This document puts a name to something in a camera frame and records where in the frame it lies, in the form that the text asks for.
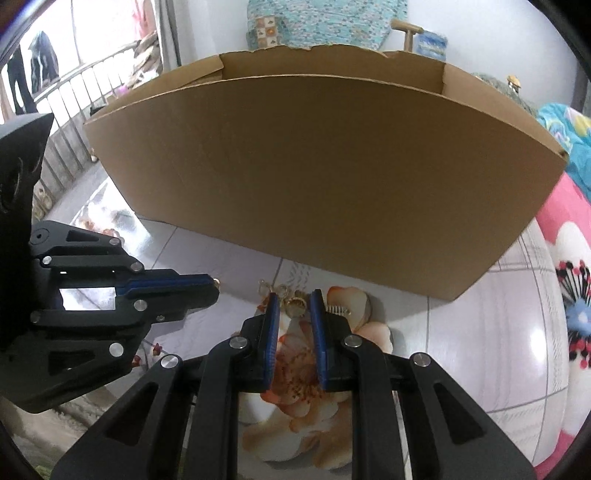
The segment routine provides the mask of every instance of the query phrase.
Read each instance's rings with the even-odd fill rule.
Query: blue gripper pad
[[[277,353],[277,335],[279,333],[279,297],[272,293],[265,311],[265,319],[261,330],[261,339],[258,345],[259,354],[262,355],[263,384],[265,389],[271,388],[273,373],[275,371],[275,354]]]
[[[314,290],[309,300],[310,320],[314,335],[314,350],[316,351],[316,371],[322,389],[328,389],[328,353],[326,345],[326,324],[324,322],[324,300],[320,290]]]

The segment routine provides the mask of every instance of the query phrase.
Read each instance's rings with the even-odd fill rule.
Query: metal railing
[[[34,98],[39,112],[52,112],[55,120],[43,155],[41,179],[34,189],[33,221],[44,217],[96,161],[82,125],[96,102],[106,103],[107,97],[126,82],[132,73],[136,45],[124,45],[72,70]]]

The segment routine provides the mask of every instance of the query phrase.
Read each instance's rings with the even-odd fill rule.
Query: white tile floor
[[[569,363],[564,310],[554,268],[539,227],[533,222],[508,252],[472,288],[452,303],[429,299],[366,281],[255,252],[175,228],[138,220],[108,183],[100,214],[116,228],[126,250],[147,268],[209,273],[221,280],[213,307],[183,322],[154,325],[148,335],[165,351],[184,358],[203,355],[239,330],[255,313],[259,279],[310,291],[357,286],[371,297],[372,318],[391,329],[394,354],[431,354],[491,415],[530,461],[544,460],[556,445],[566,405]],[[114,211],[120,215],[112,216]],[[61,221],[70,222],[72,218]],[[87,307],[105,307],[102,294],[73,294]],[[119,380],[117,393],[137,375]],[[277,475],[254,457],[240,454],[242,473],[265,479]],[[320,472],[298,460],[293,478],[349,475]],[[291,478],[291,472],[285,478]]]

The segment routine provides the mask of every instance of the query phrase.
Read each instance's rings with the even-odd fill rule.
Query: pillow
[[[390,21],[406,19],[407,0],[249,0],[247,17],[251,50],[323,44],[379,50]]]

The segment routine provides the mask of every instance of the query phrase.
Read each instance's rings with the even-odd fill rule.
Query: black bracket
[[[195,395],[182,478],[236,478],[238,391],[270,387],[278,328],[273,294],[264,315],[208,355],[165,356],[66,452],[51,480],[176,478]]]
[[[29,240],[29,295],[0,318],[0,394],[37,413],[127,374],[153,323],[217,301],[206,274],[146,270],[118,238],[40,222]],[[115,309],[67,311],[61,288],[115,288]]]
[[[382,353],[351,334],[345,318],[326,313],[320,290],[309,307],[320,385],[353,391],[353,479],[405,478],[393,391],[413,478],[535,479],[529,461],[430,356]],[[270,387],[278,324],[271,294],[264,315],[246,320],[238,337],[208,355],[184,363],[163,358],[62,457],[51,480],[175,478],[194,395],[182,479],[235,479],[238,392]]]
[[[310,295],[318,377],[353,391],[353,478],[403,480],[394,398],[400,399],[415,480],[528,480],[532,465],[478,404],[426,353],[383,353]]]

